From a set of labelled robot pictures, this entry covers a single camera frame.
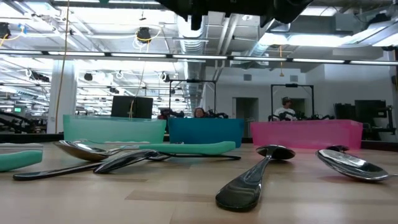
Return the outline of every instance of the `table surface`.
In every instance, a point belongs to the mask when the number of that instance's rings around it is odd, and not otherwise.
[[[297,149],[288,162],[266,169],[262,199],[247,213],[222,210],[215,194],[262,157],[251,144],[231,155],[240,161],[171,158],[141,162],[112,174],[92,171],[17,182],[12,174],[81,164],[51,144],[44,161],[0,173],[0,223],[398,223],[398,178],[365,184],[331,170],[314,155]],[[398,173],[398,154],[353,151],[352,154]]]

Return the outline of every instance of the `teal bowl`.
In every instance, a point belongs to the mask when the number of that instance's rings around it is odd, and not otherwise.
[[[66,141],[163,143],[165,120],[63,115]]]

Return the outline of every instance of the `monitor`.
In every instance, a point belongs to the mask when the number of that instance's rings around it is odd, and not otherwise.
[[[152,118],[153,98],[135,96],[113,96],[111,116],[128,118]]]
[[[356,100],[355,112],[359,121],[368,118],[386,118],[387,108],[385,100]]]

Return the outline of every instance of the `person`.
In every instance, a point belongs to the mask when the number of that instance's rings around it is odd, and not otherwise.
[[[194,118],[206,118],[206,112],[203,108],[196,108],[193,113]]]
[[[286,113],[286,118],[290,119],[291,121],[297,120],[297,118],[294,116],[295,111],[293,109],[290,109],[290,106],[292,105],[292,100],[289,97],[282,98],[282,105],[283,105],[283,107],[275,110],[274,115],[281,117],[281,114],[283,114],[284,112],[288,112],[288,113]]]

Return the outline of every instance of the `blue bowl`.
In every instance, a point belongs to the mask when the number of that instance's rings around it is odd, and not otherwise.
[[[241,147],[243,119],[170,118],[170,143],[211,144],[234,141]]]
[[[163,143],[165,120],[95,116],[63,116],[64,139],[94,142]]]

